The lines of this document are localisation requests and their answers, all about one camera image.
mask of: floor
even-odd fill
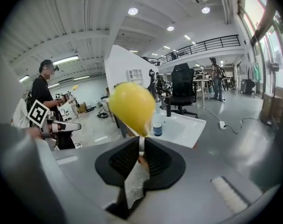
[[[238,91],[225,92],[225,99],[225,102],[205,99],[205,107],[238,134],[234,134],[228,127],[226,130],[220,130],[219,120],[201,108],[201,97],[198,97],[193,106],[185,107],[190,112],[196,112],[200,119],[207,121],[198,140],[197,150],[218,156],[266,191],[281,181],[283,172],[280,154],[272,144],[275,133],[259,120],[244,120],[242,129],[240,123],[243,118],[259,118],[262,100]],[[90,146],[122,138],[111,117],[97,117],[100,109],[80,114],[80,118],[71,121],[82,125],[81,130],[73,132],[74,143]]]

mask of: black pants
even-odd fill
[[[72,132],[58,132],[57,133],[57,146],[60,150],[75,148],[73,140],[71,139]]]

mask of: chair backrest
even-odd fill
[[[173,82],[173,96],[194,96],[192,89],[194,69],[174,70],[171,74]]]

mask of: man in black shirt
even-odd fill
[[[34,80],[32,88],[33,100],[40,101],[43,105],[54,111],[56,119],[63,121],[61,113],[58,111],[57,106],[63,105],[68,101],[68,98],[62,97],[61,99],[53,100],[51,93],[48,89],[47,80],[51,75],[54,75],[54,66],[51,60],[44,60],[39,68],[40,75]],[[58,133],[58,147],[59,149],[75,148],[71,139],[71,132]]]

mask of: black railing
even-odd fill
[[[227,36],[222,36],[222,37],[210,39],[210,40],[203,41],[203,42],[198,42],[194,45],[190,45],[187,47],[183,47],[177,51],[173,51],[165,55],[164,57],[161,57],[158,59],[154,59],[154,58],[148,58],[148,59],[149,59],[149,62],[152,64],[156,64],[157,62],[160,62],[160,65],[161,65],[161,64],[176,60],[178,58],[181,58],[183,56],[188,56],[188,55],[199,53],[202,51],[213,50],[213,49],[223,48],[223,47],[234,47],[234,46],[240,46],[238,35],[227,35]]]

